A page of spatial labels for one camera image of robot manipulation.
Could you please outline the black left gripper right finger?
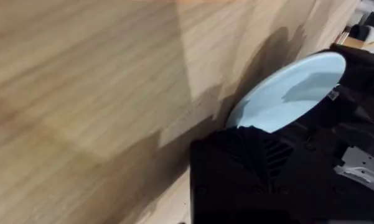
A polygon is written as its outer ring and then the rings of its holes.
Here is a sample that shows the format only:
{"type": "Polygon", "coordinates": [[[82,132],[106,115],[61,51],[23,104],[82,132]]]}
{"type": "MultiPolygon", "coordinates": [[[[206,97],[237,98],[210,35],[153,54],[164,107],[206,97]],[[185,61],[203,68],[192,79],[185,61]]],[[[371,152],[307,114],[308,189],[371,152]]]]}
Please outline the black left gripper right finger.
{"type": "Polygon", "coordinates": [[[307,222],[374,223],[374,152],[333,131],[263,137],[269,188],[307,222]]]}

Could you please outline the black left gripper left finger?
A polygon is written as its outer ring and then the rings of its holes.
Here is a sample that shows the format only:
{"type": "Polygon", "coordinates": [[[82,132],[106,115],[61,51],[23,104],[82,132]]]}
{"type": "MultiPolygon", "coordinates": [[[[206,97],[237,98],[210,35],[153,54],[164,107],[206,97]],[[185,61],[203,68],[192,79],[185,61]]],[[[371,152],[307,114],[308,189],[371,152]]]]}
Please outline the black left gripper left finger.
{"type": "Polygon", "coordinates": [[[192,223],[260,223],[266,218],[255,199],[269,190],[263,137],[256,128],[229,128],[192,142],[192,223]]]}

